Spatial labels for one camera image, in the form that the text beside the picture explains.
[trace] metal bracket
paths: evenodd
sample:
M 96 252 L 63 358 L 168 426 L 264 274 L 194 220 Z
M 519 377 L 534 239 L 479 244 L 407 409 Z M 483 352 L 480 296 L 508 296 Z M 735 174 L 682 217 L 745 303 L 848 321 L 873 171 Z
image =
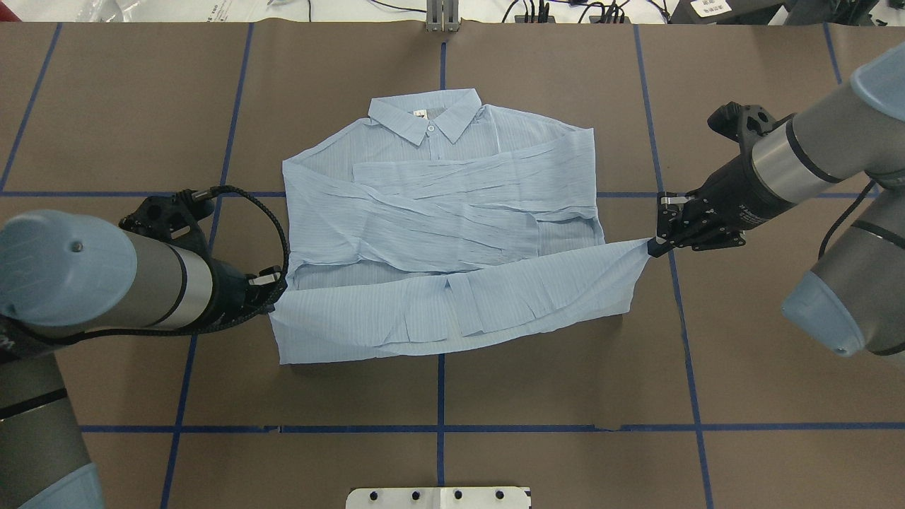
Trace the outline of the metal bracket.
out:
M 530 488 L 358 488 L 346 509 L 531 509 Z
M 458 32 L 459 0 L 427 0 L 427 31 Z

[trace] black wire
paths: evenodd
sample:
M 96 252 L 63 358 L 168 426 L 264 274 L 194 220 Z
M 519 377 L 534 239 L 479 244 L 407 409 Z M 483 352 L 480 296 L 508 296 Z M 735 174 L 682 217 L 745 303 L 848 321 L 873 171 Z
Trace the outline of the black wire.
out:
M 509 13 L 512 10 L 512 7 L 515 7 L 515 4 L 517 4 L 518 2 L 519 2 L 519 0 L 512 0 L 512 3 L 510 4 L 509 8 L 506 9 L 506 14 L 503 15 L 503 21 L 501 21 L 500 23 L 506 23 L 506 18 L 509 17 Z M 525 16 L 526 16 L 526 18 L 528 17 L 528 11 L 525 11 Z
M 382 5 L 382 6 L 384 6 L 384 7 L 390 7 L 391 9 L 399 9 L 400 11 L 409 11 L 409 12 L 412 12 L 412 13 L 425 13 L 425 14 L 427 14 L 427 11 L 425 11 L 424 9 L 413 9 L 413 8 L 411 8 L 411 7 L 398 7 L 398 6 L 396 6 L 396 5 L 384 4 L 383 2 L 378 2 L 377 0 L 370 0 L 370 1 L 371 1 L 372 3 L 374 3 L 374 4 Z
M 289 241 L 286 240 L 286 234 L 283 232 L 282 226 L 280 225 L 280 219 L 277 219 L 277 216 L 271 212 L 266 205 L 261 203 L 261 200 L 252 196 L 244 189 L 240 189 L 235 186 L 216 186 L 210 188 L 211 193 L 217 197 L 225 193 L 235 193 L 240 197 L 243 197 L 249 201 L 251 201 L 255 206 L 261 209 L 261 211 L 267 215 L 267 217 L 273 223 L 273 227 L 277 230 L 277 235 L 280 237 L 280 245 L 282 248 L 282 269 L 280 272 L 280 278 L 275 282 L 274 291 L 271 292 L 270 295 L 267 296 L 267 299 L 264 302 L 254 309 L 254 311 L 245 314 L 244 316 L 240 316 L 234 320 L 231 320 L 226 323 L 220 323 L 215 325 L 208 325 L 201 329 L 195 329 L 193 331 L 186 331 L 183 329 L 176 329 L 174 331 L 154 331 L 150 329 L 104 329 L 101 331 L 93 331 L 93 332 L 79 332 L 77 334 L 73 334 L 71 336 L 66 336 L 64 338 L 42 338 L 38 336 L 39 339 L 42 339 L 48 343 L 56 343 L 56 344 L 73 344 L 83 340 L 89 340 L 91 338 L 100 338 L 105 336 L 199 336 L 201 334 L 210 334 L 211 332 L 223 331 L 225 329 L 230 329 L 235 327 L 236 325 L 241 325 L 245 322 L 248 322 L 250 319 L 259 315 L 264 311 L 268 306 L 273 305 L 280 299 L 282 295 L 282 291 L 280 290 L 283 286 L 283 283 L 286 281 L 286 271 L 289 269 Z M 15 327 L 19 328 L 23 333 L 34 336 L 34 332 L 26 330 L 19 323 L 15 321 L 11 321 Z
M 836 219 L 836 222 L 833 223 L 832 226 L 830 226 L 830 229 L 826 232 L 826 236 L 824 236 L 824 241 L 820 243 L 820 251 L 817 252 L 818 260 L 824 257 L 824 254 L 826 253 L 826 247 L 830 244 L 830 238 L 833 237 L 833 234 L 836 233 L 836 230 L 839 229 L 839 226 L 841 226 L 845 222 L 845 219 L 847 219 L 848 216 L 850 216 L 852 212 L 854 212 L 854 209 L 858 208 L 861 202 L 864 201 L 868 193 L 870 193 L 871 189 L 873 189 L 874 184 L 876 184 L 876 182 L 871 180 L 871 182 L 867 186 L 864 186 L 864 189 L 862 189 L 858 197 L 855 198 L 852 204 L 845 209 L 845 212 L 843 212 L 843 214 L 839 216 L 838 219 Z
M 859 7 L 860 3 L 861 3 L 861 0 L 854 0 L 854 2 L 852 2 L 850 4 L 851 10 L 849 11 L 849 20 L 846 24 L 852 24 L 852 21 L 854 21 L 854 14 L 856 12 L 858 12 L 858 7 Z
M 606 5 L 604 5 L 603 2 L 591 2 L 590 4 L 586 5 L 585 10 L 581 12 L 581 16 L 578 18 L 579 23 L 585 20 L 585 14 L 587 14 L 587 10 L 595 5 L 600 7 L 600 17 L 604 17 L 604 14 L 606 14 Z
M 670 11 L 669 11 L 669 6 L 666 4 L 666 0 L 663 0 L 663 7 L 660 7 L 660 4 L 657 4 L 653 0 L 647 0 L 647 3 L 653 5 L 654 7 L 657 8 L 658 11 L 660 11 L 660 15 L 663 16 L 663 20 L 666 23 L 670 22 L 671 16 L 670 16 Z
M 606 16 L 601 17 L 597 20 L 598 23 L 609 23 L 610 20 L 613 20 L 613 23 L 618 23 L 619 21 L 619 13 L 624 12 L 622 10 L 621 5 L 617 5 L 615 0 L 610 4 L 610 8 L 606 9 Z

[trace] blue grid line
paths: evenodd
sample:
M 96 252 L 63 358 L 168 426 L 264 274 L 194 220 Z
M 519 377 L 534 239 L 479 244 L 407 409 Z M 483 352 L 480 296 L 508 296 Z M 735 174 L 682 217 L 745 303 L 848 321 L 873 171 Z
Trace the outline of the blue grid line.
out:
M 597 433 L 612 431 L 595 427 L 593 424 L 459 424 L 448 425 L 444 429 L 447 433 Z
M 446 90 L 446 41 L 440 43 L 440 90 Z M 437 356 L 437 485 L 446 485 L 446 355 Z
M 19 130 L 15 133 L 15 139 L 13 140 L 13 146 L 9 150 L 9 158 L 6 159 L 6 166 L 3 169 L 3 176 L 0 177 L 0 191 L 6 186 L 6 180 L 9 179 L 10 171 L 13 170 L 13 161 L 15 161 L 15 153 L 19 150 L 19 143 L 22 142 L 22 136 L 25 134 L 25 126 L 28 125 L 28 119 L 32 116 L 32 108 L 34 107 L 34 102 L 38 98 L 38 91 L 41 89 L 41 84 L 44 81 L 44 75 L 47 73 L 47 68 L 51 64 L 51 57 L 53 56 L 53 50 L 56 49 L 57 41 L 60 39 L 60 31 L 62 30 L 62 23 L 58 23 L 56 28 L 53 30 L 53 37 L 51 38 L 51 45 L 47 48 L 47 54 L 44 56 L 44 63 L 41 64 L 41 71 L 38 72 L 38 79 L 34 81 L 34 88 L 32 89 L 32 95 L 28 98 L 28 105 L 25 106 L 25 113 L 22 116 L 22 122 L 19 124 Z
M 248 55 L 252 48 L 252 36 L 254 34 L 254 24 L 248 24 L 248 33 L 245 35 L 245 50 L 242 57 L 242 68 L 239 71 L 239 83 L 236 86 L 235 102 L 233 104 L 233 116 L 230 120 L 229 136 L 226 140 L 226 150 L 224 153 L 224 165 L 220 174 L 220 185 L 226 183 L 229 174 L 229 162 L 233 152 L 233 138 L 235 136 L 235 126 L 239 119 L 239 107 L 242 104 L 242 90 L 245 82 L 245 71 L 248 68 Z M 211 234 L 207 241 L 208 250 L 214 248 L 214 239 L 217 234 L 217 226 L 220 222 L 220 210 L 223 200 L 218 197 L 214 208 L 214 220 L 211 224 Z M 160 496 L 160 508 L 166 509 L 169 504 L 170 489 L 173 485 L 173 474 L 176 471 L 176 457 L 179 453 L 179 439 L 182 435 L 182 421 L 186 413 L 186 400 L 188 398 L 189 383 L 192 379 L 192 367 L 195 364 L 195 349 L 197 347 L 198 337 L 192 336 L 188 343 L 188 355 L 186 356 L 186 370 L 183 374 L 182 389 L 179 393 L 179 406 L 176 409 L 176 424 L 173 430 L 173 441 L 170 445 L 170 455 L 167 461 L 167 474 L 164 478 L 163 490 Z
M 638 71 L 641 76 L 641 88 L 644 98 L 644 113 L 647 116 L 647 133 L 651 141 L 653 155 L 653 174 L 657 178 L 657 190 L 663 191 L 663 176 L 660 169 L 660 155 L 657 150 L 657 140 L 653 129 L 653 113 L 651 98 L 647 88 L 647 75 L 644 72 L 644 55 L 641 44 L 641 31 L 638 25 L 633 25 L 635 51 L 638 57 Z M 685 311 L 681 302 L 681 288 L 679 286 L 679 274 L 672 252 L 669 253 L 670 272 L 672 273 L 672 292 L 676 304 L 679 306 L 679 318 L 681 320 L 682 346 L 685 349 L 685 373 L 688 379 L 688 392 L 691 399 L 691 414 L 694 418 L 695 436 L 698 441 L 698 459 L 700 460 L 700 477 L 704 485 L 704 500 L 708 509 L 713 509 L 713 492 L 710 489 L 710 470 L 707 465 L 707 449 L 704 446 L 704 434 L 700 429 L 700 410 L 698 407 L 698 391 L 694 381 L 694 366 L 691 361 L 691 346 L 688 341 L 688 328 L 685 324 Z
M 437 485 L 446 485 L 446 354 L 437 356 Z
M 179 453 L 179 439 L 182 419 L 186 414 L 186 400 L 188 398 L 188 382 L 192 378 L 192 365 L 195 363 L 195 347 L 198 337 L 192 336 L 188 343 L 188 355 L 186 356 L 186 368 L 182 375 L 182 388 L 179 391 L 179 405 L 176 408 L 176 423 L 173 426 L 173 440 L 170 442 L 170 453 L 167 460 L 167 474 L 164 476 L 164 485 L 160 494 L 160 509 L 166 509 L 169 504 L 170 488 L 173 485 L 173 473 L 176 471 L 176 456 Z
M 84 425 L 82 433 L 173 433 L 172 426 Z
M 833 37 L 830 35 L 830 24 L 824 22 L 824 38 L 826 39 L 826 49 L 830 52 L 830 62 L 833 64 L 833 74 L 836 78 L 836 84 L 843 84 L 843 75 L 839 72 L 839 63 L 836 61 L 836 50 L 833 48 Z
M 258 198 L 285 198 L 286 191 L 249 191 Z M 175 191 L 0 191 L 0 197 L 26 198 L 133 198 L 133 197 L 168 197 Z M 224 198 L 238 198 L 238 195 L 221 195 Z
M 182 426 L 181 434 L 363 434 L 436 433 L 433 424 L 413 425 L 284 425 L 284 426 Z M 83 425 L 82 433 L 174 433 L 175 426 Z M 593 424 L 447 424 L 443 433 L 675 433 L 736 431 L 905 431 L 905 422 L 753 422 L 713 424 L 627 424 L 615 429 Z
M 446 41 L 440 43 L 440 90 L 446 90 Z
M 656 198 L 652 191 L 597 191 L 598 198 Z
M 644 72 L 644 55 L 641 48 L 641 31 L 638 25 L 632 25 L 634 31 L 634 49 L 638 58 L 638 73 L 641 77 L 641 93 L 644 99 L 644 112 L 647 115 L 647 138 L 651 142 L 654 176 L 657 178 L 657 189 L 663 191 L 663 176 L 660 173 L 660 152 L 657 150 L 657 139 L 653 136 L 653 115 L 651 115 L 651 96 L 647 90 L 647 74 Z

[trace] blue tape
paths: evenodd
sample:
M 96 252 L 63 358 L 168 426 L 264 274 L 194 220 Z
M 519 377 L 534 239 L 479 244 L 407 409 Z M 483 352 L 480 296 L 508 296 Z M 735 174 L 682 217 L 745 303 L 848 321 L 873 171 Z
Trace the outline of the blue tape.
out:
M 833 74 L 836 78 L 836 84 L 843 84 L 842 73 L 839 72 L 839 63 L 836 61 L 836 50 L 833 48 L 833 36 L 830 35 L 830 25 L 824 22 L 824 37 L 826 38 L 826 49 L 830 52 L 830 62 L 833 64 Z
M 437 356 L 437 485 L 446 485 L 446 355 Z
M 173 433 L 175 426 L 84 425 L 82 433 Z M 364 426 L 182 426 L 181 434 L 361 434 L 361 433 L 436 433 L 433 424 Z M 763 422 L 730 424 L 627 424 L 616 429 L 593 424 L 452 424 L 444 433 L 708 433 L 733 431 L 895 431 L 905 430 L 905 422 Z
M 56 29 L 53 30 L 53 37 L 51 38 L 51 45 L 47 48 L 47 54 L 44 56 L 44 63 L 41 64 L 41 71 L 38 72 L 38 79 L 34 82 L 34 88 L 32 89 L 32 96 L 28 98 L 28 105 L 25 106 L 25 113 L 22 116 L 22 122 L 19 124 L 19 130 L 15 133 L 15 139 L 13 140 L 13 147 L 9 151 L 9 158 L 6 159 L 6 166 L 3 169 L 3 176 L 0 177 L 0 191 L 6 186 L 6 180 L 9 179 L 9 174 L 13 170 L 13 162 L 15 161 L 15 154 L 19 150 L 19 143 L 22 142 L 22 136 L 25 134 L 25 126 L 28 125 L 28 119 L 32 116 L 32 108 L 34 107 L 34 102 L 38 99 L 38 91 L 41 89 L 41 84 L 44 82 L 44 75 L 47 73 L 47 68 L 51 64 L 51 57 L 53 57 L 53 50 L 56 49 L 57 41 L 60 40 L 60 31 L 62 30 L 62 23 L 58 23 L 56 25 Z
M 239 119 L 239 108 L 242 105 L 242 90 L 245 82 L 245 71 L 248 68 L 248 55 L 252 47 L 252 35 L 254 34 L 254 24 L 248 24 L 248 33 L 245 35 L 245 50 L 242 57 L 242 68 L 239 71 L 239 83 L 236 86 L 235 102 L 233 104 L 233 116 L 230 120 L 229 138 L 226 141 L 226 151 L 224 153 L 223 170 L 220 174 L 220 185 L 226 183 L 229 174 L 230 156 L 233 152 L 233 137 L 235 136 L 235 126 Z M 211 234 L 207 241 L 208 249 L 214 248 L 214 239 L 217 233 L 217 227 L 220 223 L 220 210 L 223 200 L 218 197 L 214 208 L 214 220 L 211 224 Z M 179 454 L 179 438 L 182 434 L 182 422 L 186 413 L 186 400 L 188 398 L 189 384 L 192 380 L 192 367 L 195 364 L 195 349 L 197 347 L 198 337 L 192 336 L 188 344 L 188 356 L 186 357 L 186 370 L 182 378 L 182 390 L 179 394 L 179 406 L 176 409 L 176 424 L 173 431 L 173 442 L 170 447 L 170 456 L 167 461 L 167 474 L 164 477 L 163 492 L 160 496 L 160 508 L 165 509 L 169 504 L 170 488 L 173 484 L 173 474 L 176 471 L 176 457 Z
M 635 50 L 638 55 L 638 71 L 641 74 L 641 88 L 644 97 L 644 113 L 647 115 L 647 132 L 651 140 L 651 152 L 653 155 L 653 174 L 657 178 L 657 189 L 663 191 L 663 176 L 660 169 L 660 155 L 657 150 L 657 139 L 653 129 L 653 113 L 651 111 L 651 98 L 647 90 L 647 76 L 644 72 L 644 55 L 641 45 L 641 31 L 638 25 L 633 25 Z M 698 441 L 698 459 L 700 460 L 700 477 L 704 486 L 704 499 L 708 509 L 713 509 L 713 493 L 710 489 L 710 469 L 707 464 L 707 449 L 704 446 L 704 434 L 700 429 L 700 410 L 698 408 L 698 391 L 694 381 L 694 367 L 691 361 L 691 346 L 688 341 L 688 328 L 685 324 L 685 310 L 681 302 L 681 288 L 679 286 L 679 274 L 672 251 L 669 252 L 670 272 L 672 273 L 672 292 L 676 304 L 679 306 L 679 318 L 681 320 L 682 345 L 685 349 L 685 374 L 688 379 L 688 392 L 691 399 L 691 414 L 694 417 L 695 437 Z
M 656 198 L 657 193 L 633 191 L 597 191 L 598 198 Z
M 440 90 L 446 90 L 446 41 L 440 43 Z

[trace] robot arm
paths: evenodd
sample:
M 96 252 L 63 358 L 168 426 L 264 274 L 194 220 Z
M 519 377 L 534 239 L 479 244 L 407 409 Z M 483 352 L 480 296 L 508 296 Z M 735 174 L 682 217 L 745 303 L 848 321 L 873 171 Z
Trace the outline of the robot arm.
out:
M 730 103 L 708 119 L 740 154 L 685 195 L 658 196 L 652 256 L 745 244 L 744 232 L 858 173 L 884 187 L 808 272 L 784 315 L 839 355 L 905 351 L 905 44 L 776 121 Z
M 0 507 L 103 507 L 97 468 L 53 355 L 110 335 L 221 331 L 268 312 L 286 288 L 274 266 L 243 274 L 211 256 L 198 221 L 237 187 L 149 197 L 119 222 L 38 210 L 0 231 Z

